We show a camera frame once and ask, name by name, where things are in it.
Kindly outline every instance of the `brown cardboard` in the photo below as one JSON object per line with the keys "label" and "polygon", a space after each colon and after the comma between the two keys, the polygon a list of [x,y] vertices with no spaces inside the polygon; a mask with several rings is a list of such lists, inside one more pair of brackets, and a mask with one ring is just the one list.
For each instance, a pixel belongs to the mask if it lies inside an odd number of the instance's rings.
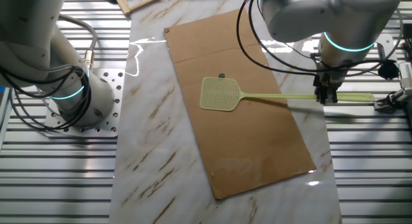
{"label": "brown cardboard", "polygon": [[[224,73],[247,93],[280,93],[272,72],[250,62],[236,39],[238,11],[165,29],[186,108],[216,199],[315,170],[284,100],[242,100],[232,112],[200,108],[204,77]],[[247,22],[241,38],[250,55],[267,60]]]}

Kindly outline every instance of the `wooden object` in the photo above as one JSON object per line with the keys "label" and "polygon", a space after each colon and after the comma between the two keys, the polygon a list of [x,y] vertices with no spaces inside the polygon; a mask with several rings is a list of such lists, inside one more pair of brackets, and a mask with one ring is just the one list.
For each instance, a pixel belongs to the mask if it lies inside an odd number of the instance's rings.
{"label": "wooden object", "polygon": [[127,3],[127,0],[117,0],[117,3],[119,4],[120,8],[122,9],[123,13],[125,15],[129,15],[131,12],[134,12],[143,6],[149,5],[155,1],[158,0],[142,0],[142,2],[138,5],[130,7],[129,4]]}

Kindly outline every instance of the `robotic arm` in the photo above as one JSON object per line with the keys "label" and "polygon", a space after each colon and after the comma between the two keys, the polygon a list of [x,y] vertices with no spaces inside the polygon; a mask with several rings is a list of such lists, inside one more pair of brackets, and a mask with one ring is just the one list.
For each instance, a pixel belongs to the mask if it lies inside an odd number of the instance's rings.
{"label": "robotic arm", "polygon": [[[296,42],[323,33],[318,70],[363,60],[401,0],[259,0],[272,38]],[[336,102],[348,70],[317,73],[321,103]]]}
{"label": "robotic arm", "polygon": [[57,104],[62,128],[90,127],[111,112],[114,93],[58,29],[63,2],[0,0],[0,86],[36,85]]}

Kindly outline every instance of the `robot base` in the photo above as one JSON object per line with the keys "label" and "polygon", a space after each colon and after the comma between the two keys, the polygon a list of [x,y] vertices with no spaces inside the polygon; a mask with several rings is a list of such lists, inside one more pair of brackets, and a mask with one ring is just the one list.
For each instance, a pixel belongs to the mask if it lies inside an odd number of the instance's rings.
{"label": "robot base", "polygon": [[[93,137],[106,137],[106,138],[116,138],[118,135],[118,127],[120,124],[120,111],[122,107],[122,95],[124,87],[125,70],[116,69],[94,69],[95,75],[106,80],[109,85],[113,88],[115,93],[115,105],[105,119],[100,123],[92,127],[70,127],[65,130],[60,130],[57,132],[46,132],[46,136],[50,138],[67,138],[71,136],[93,138]],[[50,100],[49,106],[57,111],[56,103]],[[65,121],[62,117],[53,114],[50,110],[47,111],[46,115],[46,125],[47,126],[58,126],[63,124]]]}

